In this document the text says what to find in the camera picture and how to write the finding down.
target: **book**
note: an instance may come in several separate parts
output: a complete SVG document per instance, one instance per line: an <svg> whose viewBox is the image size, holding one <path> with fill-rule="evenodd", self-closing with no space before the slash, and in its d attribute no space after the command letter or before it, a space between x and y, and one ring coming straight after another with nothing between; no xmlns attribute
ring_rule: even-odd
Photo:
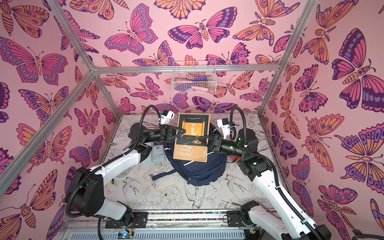
<svg viewBox="0 0 384 240"><path fill-rule="evenodd" d="M210 114L180 113L177 126L185 134L177 137L173 158L187 161L207 162L208 147L197 138L209 134Z"/></svg>

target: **pink wall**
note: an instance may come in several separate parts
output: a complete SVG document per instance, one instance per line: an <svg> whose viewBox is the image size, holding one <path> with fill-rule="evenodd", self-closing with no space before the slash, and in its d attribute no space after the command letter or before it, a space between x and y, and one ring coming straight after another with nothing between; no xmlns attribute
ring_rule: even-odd
<svg viewBox="0 0 384 240"><path fill-rule="evenodd" d="M10 31L12 27L9 24L6 27L0 26L0 53L2 55L2 61L0 61L0 69L2 69L0 79L0 132L2 133L0 173L18 154L31 135L40 128L46 114L53 111L53 108L49 104L44 105L44 102L49 103L52 99L56 108L76 86L75 76L79 77L81 73L86 73L81 60L75 62L73 51L60 49L62 33L53 14L43 5L42 1L34 1L34 7L23 6L28 4L31 3L26 0L17 1L17 3L14 1L1 2L3 16L4 12L11 11L7 17L12 18L13 30ZM36 15L35 19L22 16L28 24L31 24L30 28L26 28L29 34L20 26L25 27L23 24L27 23L23 23L20 18L17 18L20 9L25 10L26 14L34 13ZM40 21L42 24L32 24L32 20ZM35 29L36 34L30 31L32 28ZM37 62L34 62L35 54L33 52L40 56L41 76L35 67ZM44 80L44 75L49 76L51 73L53 76L58 76L58 82L53 81L48 84ZM107 132L113 128L114 123L108 124L102 113L104 108L108 109L108 104L101 93L97 94L96 104L98 109L93 105L91 96L87 97L87 93L80 101L75 102L68 111L68 115L61 120L52 135L47 138L45 146L42 146L40 152L31 159L34 165L31 162L28 163L6 194L2 196L0 200L0 209L2 209L0 210L0 222L3 223L0 227L1 240L9 239L9 234L12 235L10 239L52 239L57 234L64 216L62 212L58 213L58 210L63 209L61 200L65 193L68 170L70 167L77 169L82 166L81 162L70 158L72 149L74 149L72 155L76 155L77 147L88 149L85 144L90 145L96 137L102 136L103 140L100 145L95 146L102 154L107 147L103 127L105 126ZM75 108L83 113L86 108L88 114L91 110L93 114L99 111L100 116L95 124L94 132L87 132L84 135L78 124ZM37 111L42 116L42 120L39 119ZM96 163L97 160L90 161L88 164L92 166ZM39 191L39 186L45 178L51 194L35 194ZM58 213L57 221L53 220L56 213Z"/></svg>
<svg viewBox="0 0 384 240"><path fill-rule="evenodd" d="M334 9L337 2L320 0L319 5L320 11L331 12L329 7ZM342 11L339 21L332 22L331 14L322 25L316 22L315 10L301 52L292 56L300 71L288 82L281 79L275 112L267 108L264 115L294 198L317 224L328 226L333 239L349 240L353 228L384 234L384 52L377 47L384 33L376 31L382 29L382 5L359 1L349 12ZM306 43L312 42L320 44L310 46L310 54ZM357 71L370 61L372 68ZM356 71L359 80L344 84ZM381 218L381 225L375 218Z"/></svg>

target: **butterfly wallpaper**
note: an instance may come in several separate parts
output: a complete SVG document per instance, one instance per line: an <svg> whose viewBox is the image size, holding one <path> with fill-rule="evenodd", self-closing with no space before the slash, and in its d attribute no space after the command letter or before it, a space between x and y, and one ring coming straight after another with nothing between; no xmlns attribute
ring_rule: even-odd
<svg viewBox="0 0 384 240"><path fill-rule="evenodd" d="M281 171L293 197L336 239L350 240L354 228L384 234L381 8L320 0L264 114L276 158L292 166ZM281 150L284 141L295 157Z"/></svg>
<svg viewBox="0 0 384 240"><path fill-rule="evenodd" d="M87 74L74 51L66 50L71 44L44 1L2 1L1 9L0 174ZM77 33L91 45L92 33L83 27ZM108 147L104 131L112 131L114 122L100 114L109 106L95 82L77 100L2 196L0 239L53 239L63 224L66 179L89 155L89 166L96 165ZM80 127L75 109L91 123ZM103 140L90 153L99 136ZM86 152L71 157L78 148Z"/></svg>

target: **black cable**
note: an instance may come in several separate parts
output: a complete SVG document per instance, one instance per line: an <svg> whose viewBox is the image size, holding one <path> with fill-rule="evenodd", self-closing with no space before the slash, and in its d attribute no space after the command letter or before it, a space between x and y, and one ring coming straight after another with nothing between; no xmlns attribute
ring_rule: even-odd
<svg viewBox="0 0 384 240"><path fill-rule="evenodd" d="M101 223L101 218L99 218L99 221L97 222L97 236L99 237L99 240L103 240L103 237L101 236L101 231L100 231L100 223Z"/></svg>
<svg viewBox="0 0 384 240"><path fill-rule="evenodd" d="M239 111L241 117L242 117L242 121L243 121L243 132L244 132L244 145L247 146L245 149L247 151L248 154L252 155L252 156L256 156L256 157L262 157L264 158L267 163L271 166L272 168L272 171L273 171L273 175L274 175L274 179L275 179L275 185L276 185L276 190L279 192L280 196L282 197L282 199L284 200L284 202L290 207L290 209L298 216L298 218L301 220L301 222L303 222L303 224L305 226L308 227L308 229L311 231L311 233L317 238L317 240L323 240L322 237L315 231L315 229L308 223L308 222L305 222L305 218L301 215L301 213L292 205L292 203L287 199L287 197L285 196L285 194L283 193L283 191L281 190L280 188L280 184L279 184L279 177L278 177L278 172L277 172L277 169L275 167L275 165L273 164L273 162L267 158L266 156L264 155L261 155L261 154L258 154L258 153L254 153L254 152L251 152L248 148L248 141L247 141L247 123L245 121L245 115L243 113L243 111L241 110L241 108L239 107L235 107L232 109L231 111L231 115L230 115L230 122L232 124L232 116L233 116L233 112L237 110Z"/></svg>
<svg viewBox="0 0 384 240"><path fill-rule="evenodd" d="M77 195L77 192L83 187L83 185L91 178L91 176L97 172L98 170L102 169L103 167L107 166L108 164L114 162L115 160L129 154L138 144L138 141L137 139L140 137L140 134L141 134L141 126L142 126L142 123L144 121L144 117L145 115L147 114L147 111L150 109L150 108L153 108L158 117L159 117L159 127L161 128L161 125L160 125L160 118L161 118L161 115L160 115L160 112L159 110L154 106L154 105L149 105L147 106L147 108L144 110L143 114L141 115L141 119L140 119L140 125L139 125L139 130L138 130L138 134L137 134L137 137L136 137L136 141L134 143L134 145L132 146L132 148L130 148L128 151L126 151L125 153L123 154L120 154L110 160L108 160L107 162L103 163L101 166L98 166L97 168L93 169L91 172L89 172L87 175L84 176L84 178L79 182L79 184L77 185L77 188L75 189L75 191L73 191L73 193L70 195L69 199L68 199L68 202L67 202L67 206L65 208L65 212L66 212L66 215L70 218L73 218L73 217L80 217L82 216L83 214L81 213L76 213L76 214L73 214L71 212L71 207L72 207L72 203L73 203L73 200L75 198L75 196Z"/></svg>

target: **butterfly wing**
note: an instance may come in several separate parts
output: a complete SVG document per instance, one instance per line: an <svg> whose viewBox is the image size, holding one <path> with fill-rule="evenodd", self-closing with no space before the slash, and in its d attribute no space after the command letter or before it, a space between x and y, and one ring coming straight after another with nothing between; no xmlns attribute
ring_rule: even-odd
<svg viewBox="0 0 384 240"><path fill-rule="evenodd" d="M347 106L354 109L359 105L361 96L361 81L357 79L346 87L339 95L339 98L347 101Z"/></svg>
<svg viewBox="0 0 384 240"><path fill-rule="evenodd" d="M289 35L282 36L281 38L279 38L277 40L277 42L275 43L275 46L273 47L273 52L278 53L280 51L283 51L285 49L285 47L287 46L287 43L288 43L290 36L291 35L289 34Z"/></svg>
<svg viewBox="0 0 384 240"><path fill-rule="evenodd" d="M301 46L303 45L303 39L300 37L295 49L293 50L293 57L296 58L299 55Z"/></svg>
<svg viewBox="0 0 384 240"><path fill-rule="evenodd" d="M236 80L232 83L232 87L240 90L244 90L249 88L251 83L249 83L249 80L251 79L253 75L253 71L246 71L243 74L241 74Z"/></svg>
<svg viewBox="0 0 384 240"><path fill-rule="evenodd" d="M367 186L384 195L384 172L375 164L368 163Z"/></svg>
<svg viewBox="0 0 384 240"><path fill-rule="evenodd" d="M29 206L36 211L43 211L55 201L56 192L53 191L57 179L57 170L53 169L40 184Z"/></svg>
<svg viewBox="0 0 384 240"><path fill-rule="evenodd" d="M361 107L365 110L384 113L384 81L373 75L364 75Z"/></svg>
<svg viewBox="0 0 384 240"><path fill-rule="evenodd" d="M371 210L373 217L375 218L378 225L381 227L381 229L384 231L384 215L382 215L379 211L379 206L377 205L376 201L374 199L371 199Z"/></svg>
<svg viewBox="0 0 384 240"><path fill-rule="evenodd" d="M65 153L65 147L68 145L68 142L71 137L71 126L65 127L61 130L52 141L52 149L50 152L50 159L52 161L61 161Z"/></svg>
<svg viewBox="0 0 384 240"><path fill-rule="evenodd" d="M65 207L66 205L63 204L53 217L51 225L48 229L46 240L52 240L59 233L65 220Z"/></svg>
<svg viewBox="0 0 384 240"><path fill-rule="evenodd" d="M261 25L261 24L246 28L246 29L236 33L233 36L233 38L243 40L243 41L249 41L249 40L252 40L254 38L256 38L256 40L268 39L270 46L273 45L273 42L275 39L272 31L269 28L267 28L266 26Z"/></svg>
<svg viewBox="0 0 384 240"><path fill-rule="evenodd" d="M58 85L58 73L64 72L64 67L66 65L68 65L67 58L63 55L56 53L45 55L41 59L41 71L45 82L52 85Z"/></svg>
<svg viewBox="0 0 384 240"><path fill-rule="evenodd" d="M85 117L84 113L80 111L78 108L74 109L74 113L76 117L79 119L79 127L82 127L84 135L87 135L88 133L87 118Z"/></svg>
<svg viewBox="0 0 384 240"><path fill-rule="evenodd" d="M328 221L337 228L341 238L343 240L350 240L349 233L339 215L333 210L328 210L326 216Z"/></svg>
<svg viewBox="0 0 384 240"><path fill-rule="evenodd" d="M125 88L125 90L128 93L131 92L131 89L129 88L129 86L125 82L121 81L120 79L117 79L115 77L109 77L109 78L102 78L101 80L107 86L115 86L117 88Z"/></svg>
<svg viewBox="0 0 384 240"><path fill-rule="evenodd" d="M350 188L339 189L334 185L329 185L329 194L337 204L348 204L357 198L358 194Z"/></svg>
<svg viewBox="0 0 384 240"><path fill-rule="evenodd" d="M48 20L47 10L37 6L17 6L12 11L15 20L28 35L34 38L41 36L42 30L36 26L41 26Z"/></svg>
<svg viewBox="0 0 384 240"><path fill-rule="evenodd" d="M0 219L0 239L15 240L22 226L20 214Z"/></svg>
<svg viewBox="0 0 384 240"><path fill-rule="evenodd" d="M300 53L308 49L310 54L314 53L314 58L324 64L328 64L328 48L323 38L314 38L307 42Z"/></svg>
<svg viewBox="0 0 384 240"><path fill-rule="evenodd" d="M22 97L24 97L30 108L37 109L37 116L39 116L39 119L41 120L40 125L43 125L43 123L45 123L45 121L48 120L52 114L50 101L42 95L30 90L20 89L19 92Z"/></svg>
<svg viewBox="0 0 384 240"><path fill-rule="evenodd" d="M91 118L91 133L94 134L96 131L96 126L98 124L98 117L100 116L100 110L97 110Z"/></svg>
<svg viewBox="0 0 384 240"><path fill-rule="evenodd" d="M105 126L103 126L103 134L104 134L105 142L107 142L111 132L108 131L108 129Z"/></svg>
<svg viewBox="0 0 384 240"><path fill-rule="evenodd" d="M287 140L283 140L283 143L280 148L280 156L283 156L285 160L287 160L287 157L292 158L297 155L297 150L294 145L292 145Z"/></svg>
<svg viewBox="0 0 384 240"><path fill-rule="evenodd" d="M111 122L116 122L116 116L112 111L107 108L103 108L103 113L108 124L111 124Z"/></svg>
<svg viewBox="0 0 384 240"><path fill-rule="evenodd" d="M301 138L299 127L290 115L285 118L283 127L286 133L290 132L295 138Z"/></svg>
<svg viewBox="0 0 384 240"><path fill-rule="evenodd" d="M99 159L99 150L101 148L102 143L103 143L103 136L102 135L96 137L95 141L93 141L93 144L91 146L92 160L93 161L96 161Z"/></svg>
<svg viewBox="0 0 384 240"><path fill-rule="evenodd" d="M284 96L280 98L280 106L284 110L288 110L289 106L291 105L291 99L292 99L292 83L290 83L287 87L287 90L285 91Z"/></svg>
<svg viewBox="0 0 384 240"><path fill-rule="evenodd" d="M251 102L261 102L263 97L258 93L246 93L240 96L240 99L245 99L246 101L251 100Z"/></svg>
<svg viewBox="0 0 384 240"><path fill-rule="evenodd" d="M345 167L346 174L341 179L352 178L359 182L364 182L367 176L367 163L355 162Z"/></svg>

